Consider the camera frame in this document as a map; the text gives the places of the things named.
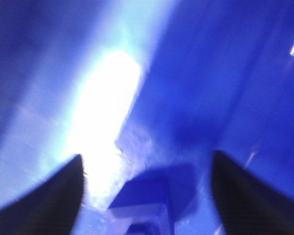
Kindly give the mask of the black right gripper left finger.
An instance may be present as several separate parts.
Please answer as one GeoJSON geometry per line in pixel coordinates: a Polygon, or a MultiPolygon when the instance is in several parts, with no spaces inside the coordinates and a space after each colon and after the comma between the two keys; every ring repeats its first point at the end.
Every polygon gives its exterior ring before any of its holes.
{"type": "Polygon", "coordinates": [[[83,194],[83,160],[77,154],[32,192],[0,209],[0,235],[69,235],[83,194]]]}

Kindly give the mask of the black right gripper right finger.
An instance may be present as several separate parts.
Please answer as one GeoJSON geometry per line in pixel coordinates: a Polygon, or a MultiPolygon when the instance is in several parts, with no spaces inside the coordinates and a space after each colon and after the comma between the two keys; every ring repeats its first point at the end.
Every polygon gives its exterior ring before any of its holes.
{"type": "Polygon", "coordinates": [[[212,194],[226,234],[294,235],[294,200],[219,150],[213,154],[212,194]]]}

